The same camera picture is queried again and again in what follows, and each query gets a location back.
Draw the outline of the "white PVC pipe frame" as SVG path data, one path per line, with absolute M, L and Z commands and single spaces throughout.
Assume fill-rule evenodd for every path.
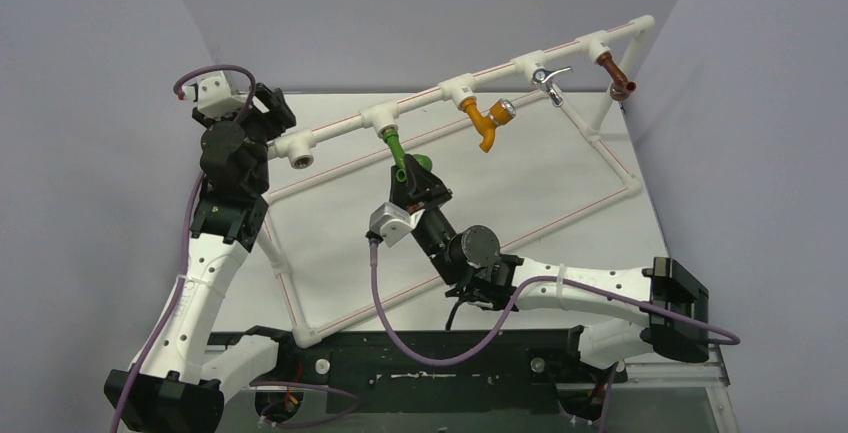
M 269 157 L 271 159 L 286 158 L 294 169 L 307 168 L 314 159 L 313 149 L 320 143 L 360 129 L 374 130 L 385 146 L 369 155 L 273 190 L 267 193 L 265 198 L 269 204 L 275 204 L 297 193 L 359 171 L 380 160 L 392 159 L 398 162 L 401 153 L 410 147 L 418 147 L 467 128 L 475 129 L 481 137 L 481 150 L 489 152 L 494 146 L 498 128 L 511 121 L 518 108 L 549 99 L 553 106 L 573 124 L 583 142 L 591 147 L 616 175 L 620 187 L 603 198 L 512 240 L 507 243 L 507 248 L 516 249 L 541 241 L 586 217 L 634 198 L 646 203 L 649 197 L 644 183 L 636 172 L 626 168 L 626 165 L 604 142 L 601 127 L 612 107 L 622 106 L 624 99 L 634 92 L 635 89 L 627 73 L 641 59 L 642 51 L 652 36 L 654 28 L 654 17 L 643 15 L 623 25 L 592 32 L 545 50 L 535 50 L 477 73 L 465 73 L 450 78 L 430 89 L 403 99 L 369 106 L 353 116 L 333 123 L 286 133 L 270 143 Z M 557 75 L 556 72 L 547 68 L 550 62 L 572 55 L 587 56 L 610 76 L 605 97 L 601 100 L 596 115 L 591 119 L 585 119 L 579 109 L 564 97 L 561 89 L 553 81 Z M 492 108 L 482 110 L 476 96 L 477 87 L 509 76 L 524 78 L 532 86 L 532 91 L 514 100 L 499 100 Z M 458 111 L 463 113 L 463 118 L 408 140 L 400 138 L 397 120 L 401 115 L 440 102 L 452 103 Z

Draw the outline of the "green water faucet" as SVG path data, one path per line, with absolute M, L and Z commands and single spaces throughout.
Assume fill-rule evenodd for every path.
M 405 182 L 407 179 L 407 167 L 405 163 L 406 151 L 401 144 L 397 128 L 393 126 L 386 127 L 381 131 L 380 137 L 388 147 L 397 168 L 397 171 L 394 173 L 394 178 L 399 182 Z M 432 160 L 428 156 L 423 154 L 413 154 L 412 157 L 426 171 L 432 170 Z

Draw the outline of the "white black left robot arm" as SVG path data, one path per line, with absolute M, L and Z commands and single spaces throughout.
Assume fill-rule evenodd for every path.
M 227 290 L 268 211 L 268 145 L 296 124 L 281 90 L 258 83 L 242 98 L 215 93 L 216 82 L 191 89 L 192 116 L 205 131 L 176 284 L 137 358 L 128 370 L 111 371 L 104 385 L 114 426 L 133 432 L 214 432 L 226 403 L 255 378 L 283 382 L 296 368 L 280 335 L 262 328 L 221 356 L 206 356 Z

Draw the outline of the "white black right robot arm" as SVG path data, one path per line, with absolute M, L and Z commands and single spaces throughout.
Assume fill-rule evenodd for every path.
M 561 309 L 605 319 L 578 327 L 577 343 L 563 351 L 563 369 L 574 379 L 586 380 L 599 369 L 648 352 L 683 363 L 709 359 L 708 292 L 679 262 L 657 257 L 650 267 L 595 270 L 507 254 L 484 225 L 453 228 L 441 210 L 451 197 L 419 156 L 406 154 L 396 161 L 389 200 L 371 219 L 370 261 L 377 261 L 379 244 L 393 246 L 411 235 L 448 286 L 448 296 L 501 315 L 469 350 L 430 358 L 412 350 L 393 330 L 374 290 L 388 337 L 409 358 L 427 366 L 454 366 L 485 349 L 510 313 Z

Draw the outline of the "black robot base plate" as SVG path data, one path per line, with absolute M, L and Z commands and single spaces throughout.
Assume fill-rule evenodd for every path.
M 578 331 L 501 331 L 484 350 L 453 366 L 435 367 L 402 353 L 383 332 L 337 333 L 300 348 L 287 331 L 257 333 L 281 341 L 261 382 L 322 385 L 333 392 L 325 407 L 341 412 L 354 400 L 363 413 L 551 414 L 590 402 L 600 371 L 578 359 Z

